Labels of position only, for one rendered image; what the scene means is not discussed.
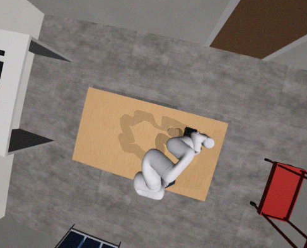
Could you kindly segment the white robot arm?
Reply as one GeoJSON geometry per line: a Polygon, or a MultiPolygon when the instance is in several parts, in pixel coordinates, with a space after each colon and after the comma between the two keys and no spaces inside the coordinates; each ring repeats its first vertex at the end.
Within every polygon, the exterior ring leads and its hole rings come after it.
{"type": "Polygon", "coordinates": [[[142,159],[142,172],[138,172],[134,177],[136,192],[151,199],[162,199],[165,193],[164,186],[173,182],[193,160],[194,155],[201,152],[201,145],[212,148],[214,140],[198,132],[192,132],[190,138],[188,136],[170,138],[166,142],[166,147],[180,160],[176,164],[161,151],[155,148],[148,150],[142,159]]]}

